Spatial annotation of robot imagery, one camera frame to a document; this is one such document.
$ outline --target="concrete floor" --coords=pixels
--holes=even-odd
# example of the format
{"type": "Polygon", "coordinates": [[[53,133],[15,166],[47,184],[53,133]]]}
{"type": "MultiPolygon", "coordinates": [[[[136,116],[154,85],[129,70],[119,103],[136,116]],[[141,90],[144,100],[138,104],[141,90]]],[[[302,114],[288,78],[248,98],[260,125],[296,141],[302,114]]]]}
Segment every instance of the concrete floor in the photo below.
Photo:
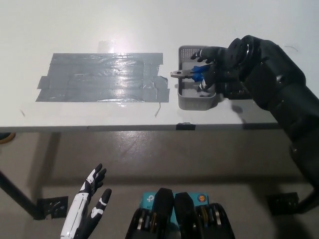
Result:
{"type": "MultiPolygon", "coordinates": [[[[318,239],[318,209],[272,217],[265,203],[268,194],[294,191],[302,198],[311,190],[288,145],[280,130],[18,133],[0,145],[0,169],[33,200],[72,201],[103,163],[113,193],[91,239],[125,238],[142,193],[159,187],[207,192],[224,206],[237,239],[318,239]]],[[[0,190],[1,238],[57,239],[63,223],[34,221],[0,190]]]]}

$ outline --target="black table leg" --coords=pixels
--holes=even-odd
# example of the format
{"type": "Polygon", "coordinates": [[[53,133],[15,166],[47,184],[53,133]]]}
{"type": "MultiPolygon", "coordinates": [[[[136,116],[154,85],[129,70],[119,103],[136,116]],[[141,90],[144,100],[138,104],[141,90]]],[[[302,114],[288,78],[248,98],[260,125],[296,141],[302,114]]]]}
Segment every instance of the black table leg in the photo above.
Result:
{"type": "Polygon", "coordinates": [[[13,200],[23,207],[34,219],[45,219],[44,211],[34,204],[23,192],[21,192],[1,171],[0,188],[2,188],[13,200]]]}

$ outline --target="black and white robotic hand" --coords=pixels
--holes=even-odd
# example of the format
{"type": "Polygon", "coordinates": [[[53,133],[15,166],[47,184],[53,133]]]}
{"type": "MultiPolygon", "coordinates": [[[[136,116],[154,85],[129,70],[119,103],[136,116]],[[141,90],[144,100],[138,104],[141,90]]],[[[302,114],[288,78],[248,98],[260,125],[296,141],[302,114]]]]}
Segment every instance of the black and white robotic hand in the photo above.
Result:
{"type": "Polygon", "coordinates": [[[103,185],[106,169],[99,164],[87,177],[80,191],[75,196],[64,222],[61,239],[87,239],[106,208],[112,190],[106,189],[91,213],[87,215],[88,205],[98,188],[103,185]]]}

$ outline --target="blue pliers handle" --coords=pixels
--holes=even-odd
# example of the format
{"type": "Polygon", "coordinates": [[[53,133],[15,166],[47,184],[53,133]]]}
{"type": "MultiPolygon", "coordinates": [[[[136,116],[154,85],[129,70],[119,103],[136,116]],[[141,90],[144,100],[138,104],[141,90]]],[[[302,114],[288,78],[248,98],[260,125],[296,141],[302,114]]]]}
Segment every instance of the blue pliers handle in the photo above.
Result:
{"type": "Polygon", "coordinates": [[[179,71],[172,71],[170,73],[171,77],[174,78],[189,78],[193,79],[195,82],[201,82],[204,80],[203,72],[208,71],[210,69],[209,65],[204,66],[194,66],[191,70],[179,70],[179,71]]]}

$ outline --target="box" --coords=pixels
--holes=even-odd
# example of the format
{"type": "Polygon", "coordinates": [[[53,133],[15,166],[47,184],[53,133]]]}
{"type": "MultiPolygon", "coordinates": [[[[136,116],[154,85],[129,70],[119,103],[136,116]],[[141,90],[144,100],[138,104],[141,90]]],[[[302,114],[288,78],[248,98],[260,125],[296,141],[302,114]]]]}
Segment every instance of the box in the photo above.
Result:
{"type": "MultiPolygon", "coordinates": [[[[145,192],[143,193],[142,201],[140,203],[140,208],[146,208],[146,209],[152,209],[153,202],[154,202],[154,196],[156,192],[145,192]]],[[[192,198],[194,202],[194,206],[200,206],[200,205],[207,205],[208,203],[208,195],[206,193],[189,193],[189,196],[192,198]]],[[[170,222],[173,224],[172,227],[174,229],[179,229],[176,216],[175,216],[175,210],[173,209],[172,216],[170,218],[170,222]]]]}

